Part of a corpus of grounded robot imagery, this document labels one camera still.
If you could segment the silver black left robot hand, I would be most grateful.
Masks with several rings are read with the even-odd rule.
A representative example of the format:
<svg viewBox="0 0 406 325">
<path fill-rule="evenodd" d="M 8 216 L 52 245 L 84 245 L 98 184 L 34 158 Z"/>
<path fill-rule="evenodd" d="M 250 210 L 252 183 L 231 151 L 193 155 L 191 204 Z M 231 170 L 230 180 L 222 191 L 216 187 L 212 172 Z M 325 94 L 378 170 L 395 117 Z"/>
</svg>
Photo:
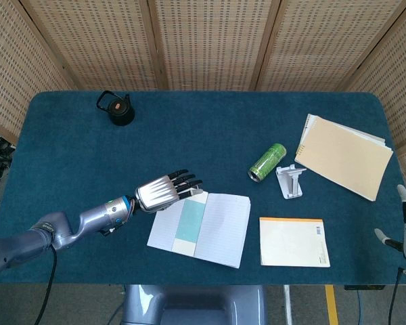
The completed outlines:
<svg viewBox="0 0 406 325">
<path fill-rule="evenodd" d="M 135 210 L 156 213 L 180 200 L 201 194 L 202 180 L 187 169 L 181 169 L 139 186 L 133 197 Z"/>
</svg>

